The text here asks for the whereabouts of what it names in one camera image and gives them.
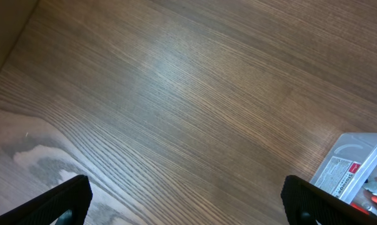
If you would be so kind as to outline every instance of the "wood grain pattern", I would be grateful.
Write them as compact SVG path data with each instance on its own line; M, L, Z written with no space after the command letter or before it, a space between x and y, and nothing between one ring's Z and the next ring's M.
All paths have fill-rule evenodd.
M0 70L37 0L0 0Z
M377 0L42 0L0 73L0 157L87 174L88 224L286 224L343 132L377 132Z

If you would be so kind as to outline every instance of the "transparent bin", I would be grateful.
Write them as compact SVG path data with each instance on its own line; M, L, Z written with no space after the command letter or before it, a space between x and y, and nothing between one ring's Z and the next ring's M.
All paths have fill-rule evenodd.
M377 215L371 194L362 188L377 179L377 133L344 133L326 155L310 183L347 204Z

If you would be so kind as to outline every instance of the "printed label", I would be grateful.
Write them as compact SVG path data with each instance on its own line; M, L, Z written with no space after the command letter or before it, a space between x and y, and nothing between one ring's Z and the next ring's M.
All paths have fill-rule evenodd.
M339 198L360 166L358 162L333 156L315 186Z

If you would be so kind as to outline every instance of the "red logo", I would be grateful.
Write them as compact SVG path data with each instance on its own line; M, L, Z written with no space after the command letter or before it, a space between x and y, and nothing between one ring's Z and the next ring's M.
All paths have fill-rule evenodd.
M349 172L356 173L358 171L359 167L361 167L361 165L354 162L352 164L352 166L350 167Z

